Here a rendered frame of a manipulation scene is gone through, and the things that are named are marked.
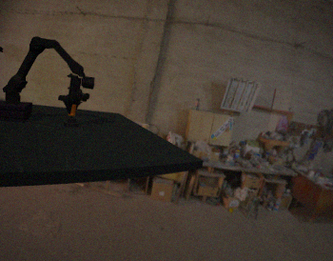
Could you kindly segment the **orange knob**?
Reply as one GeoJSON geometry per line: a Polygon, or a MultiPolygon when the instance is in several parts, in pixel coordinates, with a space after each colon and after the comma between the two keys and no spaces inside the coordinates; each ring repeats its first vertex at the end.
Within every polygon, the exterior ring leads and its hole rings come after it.
{"type": "Polygon", "coordinates": [[[69,115],[75,115],[75,112],[76,112],[76,105],[72,104],[71,112],[69,115]]]}

